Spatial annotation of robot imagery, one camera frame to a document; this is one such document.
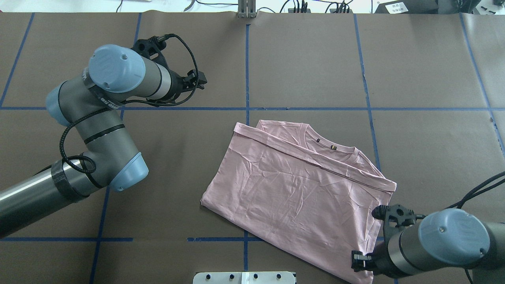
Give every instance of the white label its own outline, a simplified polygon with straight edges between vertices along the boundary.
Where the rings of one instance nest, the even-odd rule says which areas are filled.
[[[386,9],[390,14],[399,14],[409,11],[403,2],[386,5]]]

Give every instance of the blue joint cover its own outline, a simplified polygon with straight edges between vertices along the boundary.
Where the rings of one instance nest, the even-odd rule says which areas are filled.
[[[142,154],[138,152],[116,177],[114,177],[109,187],[117,192],[121,192],[143,180],[148,173],[149,169],[145,164],[144,158],[142,158]]]
[[[418,236],[431,256],[453,266],[479,260],[490,246],[484,224],[477,217],[456,208],[428,215],[419,225]]]
[[[113,93],[128,92],[145,77],[142,57],[131,49],[115,44],[97,48],[89,59],[89,76],[100,88]]]
[[[60,89],[63,83],[47,94],[47,97],[45,98],[45,108],[59,124],[69,126],[70,122],[65,118],[60,108]]]

